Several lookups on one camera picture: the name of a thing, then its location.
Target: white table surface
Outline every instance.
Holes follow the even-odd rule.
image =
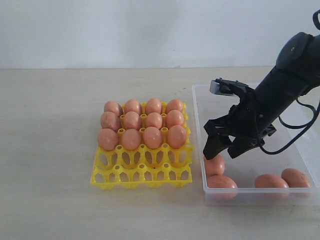
[[[180,98],[194,133],[193,84],[259,82],[270,69],[0,70],[0,239],[319,239],[319,206],[205,205],[198,159],[182,188],[89,183],[106,101]]]

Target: white wall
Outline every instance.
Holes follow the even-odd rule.
[[[0,68],[271,66],[319,0],[0,0]]]

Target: egg tray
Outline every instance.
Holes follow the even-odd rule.
[[[145,130],[146,102],[141,104],[142,128],[139,132],[142,136]],[[112,151],[105,151],[100,146],[95,152],[94,164],[90,183],[101,189],[108,190],[114,186],[121,185],[127,189],[134,189],[141,184],[151,188],[158,188],[162,184],[169,183],[174,187],[183,187],[192,182],[190,164],[192,163],[192,151],[194,147],[190,144],[189,135],[191,133],[187,126],[188,115],[186,114],[186,104],[183,104],[182,114],[186,129],[186,142],[179,148],[174,149],[167,143],[166,128],[166,102],[162,102],[163,125],[160,132],[163,136],[163,144],[160,148],[150,149],[142,141],[135,150],[126,150],[122,145],[117,145]],[[125,115],[120,116],[121,125]],[[117,131],[120,142],[126,130],[120,128]]]

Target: egg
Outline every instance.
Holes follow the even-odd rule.
[[[141,143],[141,135],[134,128],[126,130],[121,137],[121,144],[127,150],[135,150]]]
[[[151,98],[145,105],[145,113],[148,115],[150,113],[162,113],[162,104],[158,98]]]
[[[124,129],[136,129],[139,130],[142,127],[142,121],[138,113],[129,111],[123,118]]]
[[[124,105],[124,112],[136,112],[137,114],[142,114],[142,107],[137,99],[130,99]]]
[[[160,130],[154,126],[147,127],[142,134],[142,138],[144,144],[150,149],[160,148],[164,141]]]
[[[162,128],[163,120],[162,116],[157,112],[152,112],[145,119],[145,127],[156,127],[157,129]]]
[[[98,145],[105,151],[112,151],[119,144],[119,136],[110,128],[103,128],[98,132]]]
[[[275,174],[262,174],[254,180],[254,186],[256,188],[285,188],[289,186],[285,180]],[[284,199],[288,197],[289,193],[266,193],[266,196],[274,199]]]
[[[221,155],[217,155],[212,159],[207,160],[205,156],[203,156],[204,160],[204,169],[205,174],[207,176],[213,175],[222,175],[224,174],[226,165],[224,158]]]
[[[282,171],[281,178],[285,180],[289,188],[310,188],[310,179],[300,170],[287,168]],[[307,198],[311,194],[309,192],[294,193],[295,196]]]
[[[168,130],[167,142],[173,149],[181,148],[187,140],[187,130],[180,125],[174,125]]]
[[[111,111],[105,111],[100,117],[100,124],[103,129],[112,129],[117,132],[121,128],[119,117]]]
[[[165,118],[165,126],[170,129],[174,125],[182,125],[185,122],[183,114],[178,110],[171,110]]]
[[[206,180],[207,186],[211,189],[237,189],[238,186],[230,177],[224,175],[213,175]],[[219,200],[230,200],[237,195],[231,193],[215,193],[213,196]]]
[[[168,114],[172,110],[178,110],[179,112],[182,112],[184,109],[184,103],[180,99],[173,99],[171,100],[165,108],[165,113]]]
[[[124,111],[119,103],[116,101],[107,101],[103,108],[104,112],[113,112],[115,115],[120,117],[124,114]]]

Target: clear plastic container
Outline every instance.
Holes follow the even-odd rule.
[[[232,159],[227,150],[220,154],[225,161],[224,175],[232,178],[238,188],[209,188],[203,160],[203,149],[207,141],[204,125],[209,119],[226,115],[233,104],[239,103],[238,97],[215,95],[210,85],[192,86],[195,110],[197,157],[201,162],[205,202],[209,205],[319,205],[320,204],[320,141],[319,136],[309,129],[295,144],[277,155],[268,155],[259,148],[250,150]],[[293,103],[281,115],[291,125],[301,125],[309,121],[300,105]],[[276,120],[273,125],[277,131],[264,138],[264,147],[275,151],[290,141],[299,130],[288,129]],[[286,168],[295,168],[305,173],[311,180],[309,188],[255,188],[255,178],[262,174],[281,173]],[[236,193],[231,200],[220,200],[221,194]],[[276,199],[271,194],[286,194],[284,199]]]

